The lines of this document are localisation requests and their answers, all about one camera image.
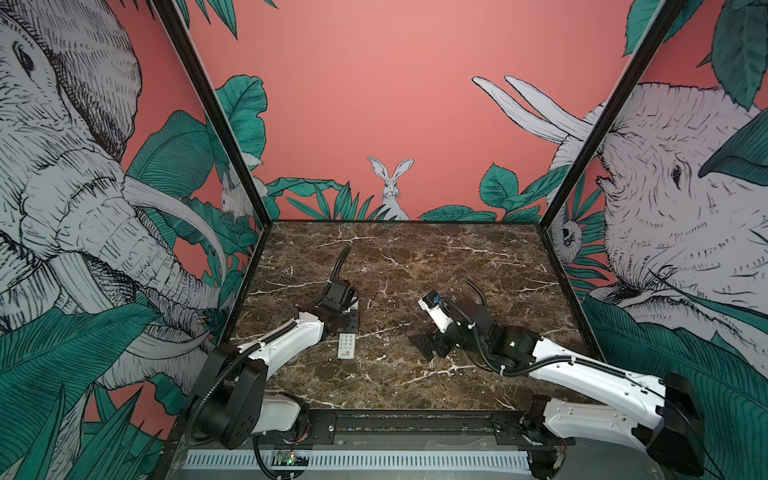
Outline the white remote control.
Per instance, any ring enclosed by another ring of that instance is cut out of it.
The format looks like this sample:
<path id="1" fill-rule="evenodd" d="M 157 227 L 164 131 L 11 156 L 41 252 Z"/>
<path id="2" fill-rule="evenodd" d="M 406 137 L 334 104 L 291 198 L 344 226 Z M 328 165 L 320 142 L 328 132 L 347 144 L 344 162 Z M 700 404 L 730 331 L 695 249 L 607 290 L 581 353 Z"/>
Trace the white remote control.
<path id="1" fill-rule="evenodd" d="M 354 333 L 340 333 L 338 335 L 337 358 L 352 360 L 355 358 L 356 335 Z"/>

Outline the small green circuit board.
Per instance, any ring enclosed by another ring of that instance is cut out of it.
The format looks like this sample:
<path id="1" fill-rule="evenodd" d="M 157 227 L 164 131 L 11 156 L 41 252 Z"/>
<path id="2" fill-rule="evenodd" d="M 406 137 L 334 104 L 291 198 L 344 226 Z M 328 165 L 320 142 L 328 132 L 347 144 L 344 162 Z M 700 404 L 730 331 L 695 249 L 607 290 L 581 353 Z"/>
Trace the small green circuit board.
<path id="1" fill-rule="evenodd" d="M 274 453 L 272 466 L 278 469 L 305 468 L 310 458 L 307 452 L 281 450 Z"/>

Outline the left black frame post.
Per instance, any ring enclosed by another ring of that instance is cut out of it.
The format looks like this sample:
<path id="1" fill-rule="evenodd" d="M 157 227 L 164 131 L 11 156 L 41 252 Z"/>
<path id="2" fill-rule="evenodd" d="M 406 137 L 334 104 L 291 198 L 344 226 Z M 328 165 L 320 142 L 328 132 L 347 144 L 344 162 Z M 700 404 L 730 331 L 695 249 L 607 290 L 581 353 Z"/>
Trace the left black frame post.
<path id="1" fill-rule="evenodd" d="M 178 5 L 175 1 L 168 0 L 155 0 L 152 4 L 203 105 L 207 118 L 211 121 L 228 160 L 241 181 L 256 218 L 262 227 L 269 230 L 273 222 L 253 183 L 253 177 L 246 167 L 242 151 L 224 114 L 216 92 L 211 85 L 210 78 L 189 37 L 187 27 L 180 16 Z"/>

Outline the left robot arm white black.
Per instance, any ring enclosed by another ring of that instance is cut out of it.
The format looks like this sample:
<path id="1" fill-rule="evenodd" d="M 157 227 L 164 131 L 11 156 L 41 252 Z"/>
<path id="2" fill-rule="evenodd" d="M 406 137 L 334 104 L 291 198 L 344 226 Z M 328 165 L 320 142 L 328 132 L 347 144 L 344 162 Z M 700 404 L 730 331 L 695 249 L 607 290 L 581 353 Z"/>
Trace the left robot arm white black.
<path id="1" fill-rule="evenodd" d="M 289 394 L 268 395 L 266 383 L 282 366 L 356 319 L 358 292 L 331 280 L 321 295 L 296 305 L 280 327 L 239 346 L 221 344 L 209 354 L 190 394 L 183 440 L 189 447 L 215 442 L 234 449 L 257 432 L 295 428 L 302 405 Z"/>

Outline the black frame post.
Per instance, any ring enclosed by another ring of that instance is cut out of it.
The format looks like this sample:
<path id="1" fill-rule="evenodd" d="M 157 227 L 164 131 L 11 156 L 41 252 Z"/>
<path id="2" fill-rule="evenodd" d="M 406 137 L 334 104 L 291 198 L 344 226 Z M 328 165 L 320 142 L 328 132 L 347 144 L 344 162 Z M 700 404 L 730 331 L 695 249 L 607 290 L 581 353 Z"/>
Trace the black frame post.
<path id="1" fill-rule="evenodd" d="M 606 101 L 601 115 L 580 148 L 552 203 L 539 221 L 538 227 L 540 230 L 548 229 L 553 223 L 556 214 L 560 211 L 571 190 L 594 158 L 598 147 L 625 107 L 633 89 L 638 84 L 686 4 L 687 2 L 684 0 L 667 0 L 659 3 L 631 60 Z"/>
<path id="2" fill-rule="evenodd" d="M 242 151 L 224 114 L 216 92 L 211 85 L 210 78 L 189 37 L 187 27 L 180 16 L 178 5 L 175 1 L 168 0 L 155 0 L 152 4 L 203 105 L 207 118 L 211 121 L 228 160 L 241 181 L 256 218 L 262 227 L 269 230 L 273 222 L 253 183 L 253 177 L 246 167 Z"/>

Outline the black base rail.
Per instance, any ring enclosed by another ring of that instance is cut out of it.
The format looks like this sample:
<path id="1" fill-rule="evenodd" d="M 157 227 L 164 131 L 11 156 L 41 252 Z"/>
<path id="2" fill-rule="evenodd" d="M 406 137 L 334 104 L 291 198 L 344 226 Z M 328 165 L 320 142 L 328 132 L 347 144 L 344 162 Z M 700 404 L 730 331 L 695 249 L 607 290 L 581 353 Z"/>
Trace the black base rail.
<path id="1" fill-rule="evenodd" d="M 570 446 L 524 420 L 518 410 L 342 410 L 308 411 L 309 433 L 301 446 L 330 445 L 344 435 L 399 436 L 489 436 L 498 446 L 523 450 Z"/>

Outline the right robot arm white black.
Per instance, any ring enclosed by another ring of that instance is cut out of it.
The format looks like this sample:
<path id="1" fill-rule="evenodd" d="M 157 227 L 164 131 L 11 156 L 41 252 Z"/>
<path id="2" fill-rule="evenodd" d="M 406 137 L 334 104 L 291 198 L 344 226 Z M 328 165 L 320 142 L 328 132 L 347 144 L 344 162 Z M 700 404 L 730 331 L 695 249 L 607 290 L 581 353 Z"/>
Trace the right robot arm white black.
<path id="1" fill-rule="evenodd" d="M 458 305 L 431 291 L 418 305 L 436 327 L 409 338 L 426 360 L 462 350 L 478 355 L 476 366 L 486 372 L 553 383 L 592 399 L 586 405 L 538 397 L 521 419 L 535 441 L 581 437 L 623 445 L 677 474 L 704 475 L 704 418 L 686 377 L 624 370 L 524 327 L 500 326 L 486 300 Z"/>

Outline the right black frame post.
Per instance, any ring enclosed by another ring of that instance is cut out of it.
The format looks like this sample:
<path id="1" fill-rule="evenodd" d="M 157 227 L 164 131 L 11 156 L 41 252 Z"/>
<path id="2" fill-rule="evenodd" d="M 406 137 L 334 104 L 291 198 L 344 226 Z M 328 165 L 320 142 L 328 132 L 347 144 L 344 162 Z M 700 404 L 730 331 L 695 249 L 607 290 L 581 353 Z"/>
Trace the right black frame post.
<path id="1" fill-rule="evenodd" d="M 548 229 L 553 223 L 556 214 L 560 211 L 571 190 L 594 158 L 598 147 L 625 107 L 633 89 L 638 84 L 686 4 L 687 2 L 684 0 L 667 0 L 659 3 L 631 60 L 606 101 L 601 115 L 580 148 L 552 203 L 539 221 L 538 227 L 540 230 Z"/>

